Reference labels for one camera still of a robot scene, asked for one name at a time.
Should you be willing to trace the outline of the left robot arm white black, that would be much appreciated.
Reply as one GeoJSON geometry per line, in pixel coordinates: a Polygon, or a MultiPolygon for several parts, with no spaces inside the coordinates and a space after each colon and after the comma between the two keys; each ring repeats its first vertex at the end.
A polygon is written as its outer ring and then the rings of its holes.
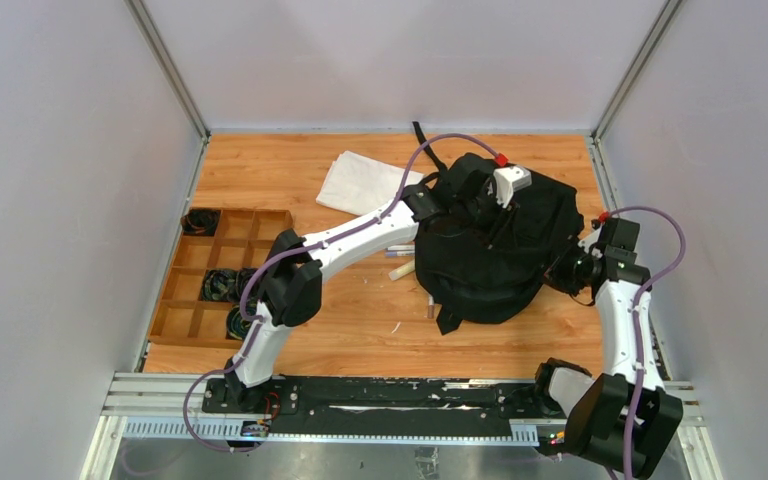
{"type": "Polygon", "coordinates": [[[517,193],[531,186],[532,173],[502,157],[465,155],[431,183],[402,182],[393,200],[354,220],[306,236],[282,232],[265,263],[244,284],[241,304],[250,327],[242,346],[227,362],[228,400],[243,413],[258,411],[276,359],[293,329],[315,317],[324,285],[347,267],[399,243],[420,230],[474,205],[492,220],[511,212],[517,193]]]}

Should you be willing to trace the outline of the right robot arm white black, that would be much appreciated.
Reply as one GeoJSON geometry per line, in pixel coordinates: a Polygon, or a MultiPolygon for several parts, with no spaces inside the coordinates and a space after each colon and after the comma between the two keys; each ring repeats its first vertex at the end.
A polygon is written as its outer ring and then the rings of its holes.
{"type": "Polygon", "coordinates": [[[628,479],[651,477],[684,413],[658,371],[649,316],[657,277],[637,262],[639,233],[638,223],[604,213],[545,273],[545,284],[564,294],[590,290],[604,370],[551,358],[530,392],[540,415],[565,415],[564,452],[628,479]]]}

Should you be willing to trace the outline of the black student backpack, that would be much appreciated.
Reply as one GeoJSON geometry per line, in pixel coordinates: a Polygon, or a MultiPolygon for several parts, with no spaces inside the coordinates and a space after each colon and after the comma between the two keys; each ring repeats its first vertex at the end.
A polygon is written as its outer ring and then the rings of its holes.
{"type": "MultiPolygon", "coordinates": [[[[436,168],[419,183],[431,183],[465,155],[484,158],[468,152],[447,165],[428,145],[420,124],[412,126],[436,168]]],[[[553,261],[577,242],[584,227],[577,189],[537,171],[532,175],[532,185],[517,193],[517,248],[483,247],[472,227],[474,205],[455,207],[415,238],[416,277],[440,307],[435,322],[441,334],[464,321],[496,325],[519,314],[543,286],[553,261]]]]}

